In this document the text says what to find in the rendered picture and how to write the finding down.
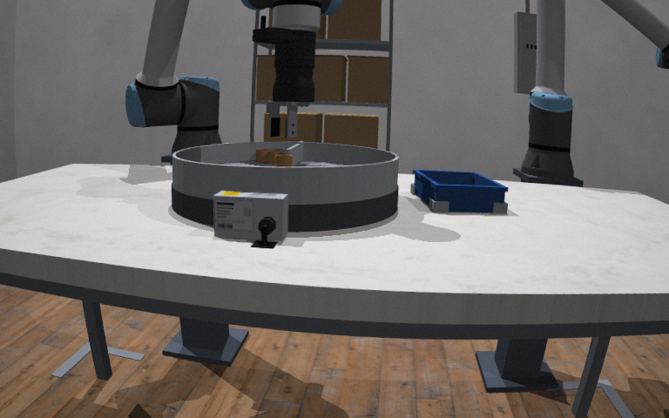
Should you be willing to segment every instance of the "gray wall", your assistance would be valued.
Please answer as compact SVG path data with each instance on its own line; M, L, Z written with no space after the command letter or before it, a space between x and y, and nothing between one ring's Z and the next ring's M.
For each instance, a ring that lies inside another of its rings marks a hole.
M395 2L391 151L400 172L517 179L529 97L512 92L513 14L524 1ZM669 24L669 0L643 3ZM156 164L168 153L175 127L132 128L125 115L153 5L0 2L0 181L72 163ZM601 1L567 0L566 9L576 177L669 204L669 71ZM191 1L181 41L177 75L221 83L225 142L249 140L253 17L239 0Z

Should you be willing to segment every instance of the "metal shelving unit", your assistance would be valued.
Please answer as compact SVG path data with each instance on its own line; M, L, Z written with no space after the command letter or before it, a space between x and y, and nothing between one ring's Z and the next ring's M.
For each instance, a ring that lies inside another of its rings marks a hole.
M255 11L255 29L260 28L260 10ZM389 54L389 102L387 104L380 103L356 103L356 102L312 102L310 105L325 105L325 106L354 106L354 107L380 107L386 108L386 151L390 151L391 147L391 93L394 82L393 68L394 68L394 0L389 0L389 40L388 41L358 41L349 39L317 39L317 50L331 50L331 51L380 51ZM273 44L253 44L253 94L250 99L250 142L255 140L255 106L265 105L266 100L255 100L257 88L257 73L258 73L258 47L267 49L268 55L273 53L275 45Z

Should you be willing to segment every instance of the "wall-mounted control box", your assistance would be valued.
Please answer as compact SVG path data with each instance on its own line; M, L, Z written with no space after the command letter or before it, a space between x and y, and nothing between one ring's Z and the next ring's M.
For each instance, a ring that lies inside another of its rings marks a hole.
M288 195L227 190L214 195L214 236L261 239L260 222L264 218L272 218L275 222L267 239L283 241L288 234Z
M530 94L537 68L537 15L514 14L514 92Z

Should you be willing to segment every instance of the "marble tabletop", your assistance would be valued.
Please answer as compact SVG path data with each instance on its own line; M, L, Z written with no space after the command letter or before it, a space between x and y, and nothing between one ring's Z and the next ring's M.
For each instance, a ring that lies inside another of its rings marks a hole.
M497 180L507 214L438 214L400 174L394 217L268 250L177 215L171 169L67 165L0 183L0 273L330 320L669 320L669 205L640 193Z

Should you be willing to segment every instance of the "blue tray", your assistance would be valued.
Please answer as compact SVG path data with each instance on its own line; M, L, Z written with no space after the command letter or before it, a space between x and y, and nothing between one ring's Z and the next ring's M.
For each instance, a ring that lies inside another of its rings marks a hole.
M506 213L509 188L477 172L414 170L412 193L432 212Z

